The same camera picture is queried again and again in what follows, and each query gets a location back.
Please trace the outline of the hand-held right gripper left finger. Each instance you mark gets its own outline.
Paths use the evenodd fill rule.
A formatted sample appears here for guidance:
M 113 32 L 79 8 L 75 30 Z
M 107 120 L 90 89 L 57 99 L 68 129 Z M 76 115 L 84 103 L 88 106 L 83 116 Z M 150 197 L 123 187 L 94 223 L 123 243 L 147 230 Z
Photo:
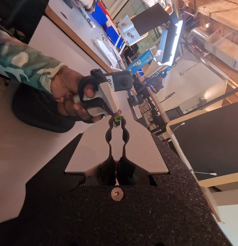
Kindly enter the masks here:
M 111 157 L 112 116 L 92 124 L 86 129 L 65 169 L 65 173 L 96 173 Z

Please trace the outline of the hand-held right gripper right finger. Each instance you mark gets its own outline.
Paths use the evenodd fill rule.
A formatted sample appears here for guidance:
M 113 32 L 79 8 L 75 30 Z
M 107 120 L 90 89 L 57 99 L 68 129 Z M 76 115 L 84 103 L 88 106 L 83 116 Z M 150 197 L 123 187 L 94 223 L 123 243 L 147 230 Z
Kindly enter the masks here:
M 154 139 L 143 125 L 122 116 L 123 157 L 134 167 L 135 175 L 159 175 L 169 172 Z

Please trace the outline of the magenta lego flower cluster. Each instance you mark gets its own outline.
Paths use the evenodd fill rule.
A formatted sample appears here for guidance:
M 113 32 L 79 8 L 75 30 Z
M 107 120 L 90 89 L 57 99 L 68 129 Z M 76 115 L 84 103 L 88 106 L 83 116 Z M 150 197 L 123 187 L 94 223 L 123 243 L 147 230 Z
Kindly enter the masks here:
M 113 113 L 112 111 L 110 111 L 109 114 L 113 117 L 114 122 L 117 123 L 121 121 L 121 113 L 122 111 L 119 109 L 118 112 Z

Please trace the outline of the person's left forearm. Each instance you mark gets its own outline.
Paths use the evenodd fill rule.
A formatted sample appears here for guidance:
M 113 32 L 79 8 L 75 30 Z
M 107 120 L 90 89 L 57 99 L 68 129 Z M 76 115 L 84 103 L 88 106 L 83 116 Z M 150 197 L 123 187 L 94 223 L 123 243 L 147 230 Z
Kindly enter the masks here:
M 0 30 L 0 74 L 52 94 L 51 80 L 65 64 Z

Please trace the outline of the tall blue lego box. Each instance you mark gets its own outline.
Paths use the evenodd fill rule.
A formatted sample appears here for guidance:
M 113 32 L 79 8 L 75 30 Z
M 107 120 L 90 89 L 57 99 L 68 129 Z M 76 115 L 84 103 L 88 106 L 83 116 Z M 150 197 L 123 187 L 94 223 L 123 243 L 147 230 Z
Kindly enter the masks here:
M 153 61 L 153 58 L 154 56 L 151 50 L 148 49 L 145 53 L 133 61 L 132 64 L 130 64 L 125 70 L 130 71 L 132 75 L 136 74 L 136 72 L 139 72 L 141 76 L 144 76 L 151 62 Z

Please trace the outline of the person's left hand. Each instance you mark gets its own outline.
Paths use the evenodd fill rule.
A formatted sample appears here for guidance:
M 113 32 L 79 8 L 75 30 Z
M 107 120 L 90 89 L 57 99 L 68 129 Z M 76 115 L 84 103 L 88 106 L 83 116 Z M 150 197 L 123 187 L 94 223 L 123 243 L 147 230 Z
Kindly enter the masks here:
M 92 117 L 80 104 L 74 103 L 73 96 L 78 94 L 78 85 L 84 76 L 67 66 L 62 67 L 51 80 L 53 98 L 58 100 L 58 111 L 63 116 L 80 116 L 94 123 L 102 119 L 101 115 Z

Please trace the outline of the small black case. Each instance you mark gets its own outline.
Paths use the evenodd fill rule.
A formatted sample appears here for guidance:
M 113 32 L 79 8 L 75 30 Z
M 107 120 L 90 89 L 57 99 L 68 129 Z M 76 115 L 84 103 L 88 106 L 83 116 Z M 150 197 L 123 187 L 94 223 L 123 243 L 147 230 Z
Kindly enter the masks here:
M 137 106 L 144 103 L 144 99 L 142 95 L 137 95 L 137 96 L 132 95 L 128 98 L 128 102 L 130 106 Z

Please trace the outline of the white plastic bags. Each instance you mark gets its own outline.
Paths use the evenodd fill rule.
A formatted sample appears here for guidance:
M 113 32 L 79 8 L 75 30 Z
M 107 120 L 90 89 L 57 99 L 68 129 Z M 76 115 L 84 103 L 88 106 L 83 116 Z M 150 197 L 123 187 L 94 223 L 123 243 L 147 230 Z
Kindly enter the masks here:
M 116 57 L 108 50 L 106 45 L 103 43 L 103 41 L 96 39 L 94 42 L 97 47 L 102 51 L 102 53 L 106 56 L 106 58 L 110 61 L 111 63 L 111 69 L 112 70 L 117 70 L 121 71 L 121 69 L 118 69 L 116 66 L 118 65 Z

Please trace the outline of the small blue bin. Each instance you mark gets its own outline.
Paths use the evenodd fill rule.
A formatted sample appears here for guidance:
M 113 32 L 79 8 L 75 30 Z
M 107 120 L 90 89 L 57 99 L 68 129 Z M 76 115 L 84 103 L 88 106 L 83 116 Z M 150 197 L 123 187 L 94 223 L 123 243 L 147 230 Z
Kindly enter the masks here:
M 102 26 L 111 43 L 115 45 L 119 38 L 119 32 L 110 14 L 101 1 L 96 3 L 95 11 L 91 15 L 99 23 L 99 25 Z

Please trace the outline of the booklet on clear stand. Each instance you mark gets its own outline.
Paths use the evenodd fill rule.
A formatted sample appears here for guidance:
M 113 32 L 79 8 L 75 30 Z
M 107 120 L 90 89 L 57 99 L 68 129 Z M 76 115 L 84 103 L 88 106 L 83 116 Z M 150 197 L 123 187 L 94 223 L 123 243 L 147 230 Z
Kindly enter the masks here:
M 129 46 L 132 46 L 138 41 L 140 41 L 141 36 L 137 32 L 136 28 L 134 27 L 133 22 L 128 17 L 128 15 L 126 15 L 123 20 L 118 22 L 117 25 L 119 29 L 121 30 Z

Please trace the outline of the black honeycomb cushion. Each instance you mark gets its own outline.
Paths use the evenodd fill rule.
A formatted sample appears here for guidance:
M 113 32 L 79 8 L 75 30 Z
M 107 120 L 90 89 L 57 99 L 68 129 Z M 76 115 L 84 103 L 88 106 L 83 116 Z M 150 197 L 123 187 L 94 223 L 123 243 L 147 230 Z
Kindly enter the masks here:
M 78 121 L 94 123 L 80 116 L 63 116 L 57 105 L 50 94 L 21 83 L 13 96 L 12 111 L 25 124 L 55 133 L 71 130 Z

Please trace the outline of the black panel with wooden rim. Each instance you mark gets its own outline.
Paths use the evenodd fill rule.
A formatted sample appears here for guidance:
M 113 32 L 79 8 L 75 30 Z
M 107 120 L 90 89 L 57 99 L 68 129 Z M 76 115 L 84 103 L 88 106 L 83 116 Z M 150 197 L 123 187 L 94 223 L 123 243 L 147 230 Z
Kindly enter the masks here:
M 182 116 L 166 130 L 200 186 L 238 182 L 238 102 Z

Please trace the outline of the studio light panel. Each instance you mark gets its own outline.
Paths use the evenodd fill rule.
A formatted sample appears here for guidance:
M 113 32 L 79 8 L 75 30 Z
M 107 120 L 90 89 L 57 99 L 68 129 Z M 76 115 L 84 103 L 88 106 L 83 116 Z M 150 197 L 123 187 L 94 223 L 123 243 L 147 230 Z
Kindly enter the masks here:
M 168 14 L 159 3 L 156 3 L 130 20 L 140 36 L 167 22 L 169 23 L 168 27 L 164 27 L 162 30 L 159 48 L 163 54 L 160 55 L 159 61 L 163 65 L 172 66 L 176 58 L 183 20 L 179 20 L 174 11 Z

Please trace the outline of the wooden table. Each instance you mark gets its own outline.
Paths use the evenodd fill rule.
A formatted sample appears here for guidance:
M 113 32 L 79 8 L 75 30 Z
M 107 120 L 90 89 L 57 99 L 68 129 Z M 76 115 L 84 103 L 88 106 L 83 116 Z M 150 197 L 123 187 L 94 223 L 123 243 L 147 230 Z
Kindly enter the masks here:
M 103 27 L 91 16 L 95 24 L 92 28 L 81 12 L 73 7 L 72 9 L 62 0 L 50 0 L 45 9 L 47 17 L 61 29 L 79 48 L 81 48 L 96 64 L 106 72 L 112 72 L 111 62 L 95 43 L 101 40 L 102 35 L 108 38 Z

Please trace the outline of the silver ventilation duct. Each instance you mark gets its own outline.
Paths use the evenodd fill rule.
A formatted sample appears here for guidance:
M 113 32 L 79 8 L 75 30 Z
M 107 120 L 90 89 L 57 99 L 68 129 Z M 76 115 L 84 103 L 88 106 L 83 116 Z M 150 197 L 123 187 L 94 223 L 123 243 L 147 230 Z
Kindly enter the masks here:
M 209 53 L 223 61 L 230 68 L 238 71 L 238 45 L 219 34 L 219 31 L 208 35 L 198 27 L 195 27 L 187 36 L 187 41 L 191 44 L 193 38 L 203 43 L 204 48 Z

